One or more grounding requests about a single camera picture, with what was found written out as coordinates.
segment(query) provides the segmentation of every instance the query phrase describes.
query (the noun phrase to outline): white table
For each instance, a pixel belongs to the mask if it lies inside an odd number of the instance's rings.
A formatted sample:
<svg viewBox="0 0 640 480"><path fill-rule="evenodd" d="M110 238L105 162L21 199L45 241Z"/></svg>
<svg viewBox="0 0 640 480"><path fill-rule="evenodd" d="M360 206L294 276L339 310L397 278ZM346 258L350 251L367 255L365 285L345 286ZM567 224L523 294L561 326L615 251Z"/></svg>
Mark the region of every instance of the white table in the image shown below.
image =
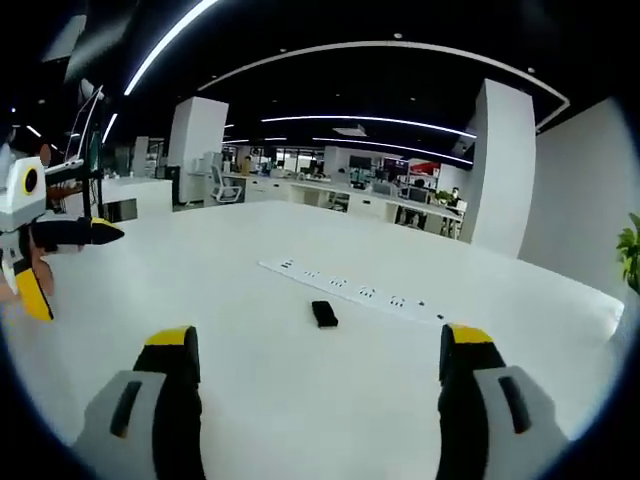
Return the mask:
<svg viewBox="0 0 640 480"><path fill-rule="evenodd" d="M148 336L190 323L208 478L434 478L440 327L328 298L257 265L280 256L424 298L446 320L485 329L555 401L570 437L614 378L606 341L617 300L462 242L286 202L121 225L126 236L113 244L50 258L53 323L5 321L19 373L66 442ZM336 330L314 325L309 303L324 298Z"/></svg>
<svg viewBox="0 0 640 480"><path fill-rule="evenodd" d="M242 181L247 202L287 200L293 203L323 206L328 202L329 194L333 193L348 195L348 213L357 217L375 218L386 223L395 223L398 207L403 207L455 222L463 220L462 215L441 205L427 205L399 197L356 190L344 183L299 181L259 175L244 176L237 173L224 173L222 176Z"/></svg>
<svg viewBox="0 0 640 480"><path fill-rule="evenodd" d="M102 202L104 204L136 201L138 218L173 212L171 180L147 177L106 178L102 181ZM82 194L65 199L68 213L84 215ZM98 214L97 206L92 206L93 215Z"/></svg>

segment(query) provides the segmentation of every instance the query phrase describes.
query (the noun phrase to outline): black ceiling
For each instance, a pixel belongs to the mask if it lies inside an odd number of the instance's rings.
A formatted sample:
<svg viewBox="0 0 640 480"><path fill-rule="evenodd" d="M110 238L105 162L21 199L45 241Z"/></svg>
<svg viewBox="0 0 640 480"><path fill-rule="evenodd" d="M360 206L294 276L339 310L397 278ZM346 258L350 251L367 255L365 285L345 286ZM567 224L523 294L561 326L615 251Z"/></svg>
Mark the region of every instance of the black ceiling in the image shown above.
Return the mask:
<svg viewBox="0 0 640 480"><path fill-rule="evenodd" d="M562 103L530 82L481 62L388 47L339 49L287 58L198 91L214 75L279 55L281 49L291 52L342 42L394 40L394 34L401 33L402 41L465 50L524 72L534 68L536 78L571 101L571 108L557 121L614 93L625 63L612 55L621 53L625 45L625 29L621 27L624 19L617 18L612 9L578 2L219 0L162 52L132 95L123 98L122 92L140 62L196 2L140 0L135 5L132 0L109 1L112 11L133 11L117 48L87 71L95 84L105 85L110 97L103 115L108 118L112 111L119 113L112 142L130 141L136 135L168 137L175 105L194 95L229 103L228 123L235 125L228 130L229 139L287 137L292 145L311 144L312 137L338 137L331 129L343 122L265 124L259 120L358 115L464 130L484 78L530 93L537 121ZM90 11L100 12L106 2L89 4ZM75 2L56 5L58 10L39 7L50 10L37 20L32 12L20 19L40 33L35 46L15 59L20 75L15 76L15 91L10 92L3 108L15 105L18 115L13 118L18 123L37 126L52 141L63 143L74 110L74 105L68 105L67 97L60 94L65 62L36 66L35 59L64 20L83 7ZM38 105L40 98L46 100L44 105ZM360 123L367 130L368 141L450 153L457 140L456 135L426 129ZM28 141L28 132L20 135Z"/></svg>

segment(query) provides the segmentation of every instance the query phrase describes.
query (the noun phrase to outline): potted plant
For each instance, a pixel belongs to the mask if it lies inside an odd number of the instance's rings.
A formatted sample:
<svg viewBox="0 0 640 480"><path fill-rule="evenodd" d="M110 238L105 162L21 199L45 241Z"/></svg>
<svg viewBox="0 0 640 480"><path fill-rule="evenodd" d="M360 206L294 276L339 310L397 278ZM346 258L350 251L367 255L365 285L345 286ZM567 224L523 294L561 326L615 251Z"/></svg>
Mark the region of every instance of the potted plant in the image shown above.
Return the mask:
<svg viewBox="0 0 640 480"><path fill-rule="evenodd" d="M635 231L629 227L618 235L618 260L622 263L622 279L629 286L624 310L612 339L626 351L640 324L640 217L629 214Z"/></svg>
<svg viewBox="0 0 640 480"><path fill-rule="evenodd" d="M445 205L449 203L452 198L453 195L451 195L451 193L447 192L446 190L440 190L438 193L436 193L436 200Z"/></svg>

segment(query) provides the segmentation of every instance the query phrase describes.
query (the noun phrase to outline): black eraser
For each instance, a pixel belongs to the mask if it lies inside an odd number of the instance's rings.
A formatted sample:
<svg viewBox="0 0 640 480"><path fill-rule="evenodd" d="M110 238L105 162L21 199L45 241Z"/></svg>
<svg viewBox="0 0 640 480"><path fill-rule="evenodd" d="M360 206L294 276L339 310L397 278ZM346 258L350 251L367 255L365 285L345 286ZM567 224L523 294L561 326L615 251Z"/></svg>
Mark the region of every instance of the black eraser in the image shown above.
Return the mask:
<svg viewBox="0 0 640 480"><path fill-rule="evenodd" d="M313 315L318 322L318 328L337 327L338 319L333 313L333 308L326 300L311 302Z"/></svg>

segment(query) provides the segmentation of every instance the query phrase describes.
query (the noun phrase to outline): green plant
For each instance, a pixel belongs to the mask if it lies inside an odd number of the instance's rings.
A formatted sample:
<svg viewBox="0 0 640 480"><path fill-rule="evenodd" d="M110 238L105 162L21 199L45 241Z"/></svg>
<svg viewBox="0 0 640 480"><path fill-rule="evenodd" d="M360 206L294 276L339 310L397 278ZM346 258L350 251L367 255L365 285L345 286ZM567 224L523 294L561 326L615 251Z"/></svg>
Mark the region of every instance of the green plant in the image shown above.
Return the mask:
<svg viewBox="0 0 640 480"><path fill-rule="evenodd" d="M445 202L450 202L453 199L453 195L447 192L446 190L440 190L436 193L436 200L444 200Z"/></svg>
<svg viewBox="0 0 640 480"><path fill-rule="evenodd" d="M636 229L627 227L618 235L618 260L622 263L622 279L640 294L640 217L630 213L629 218Z"/></svg>

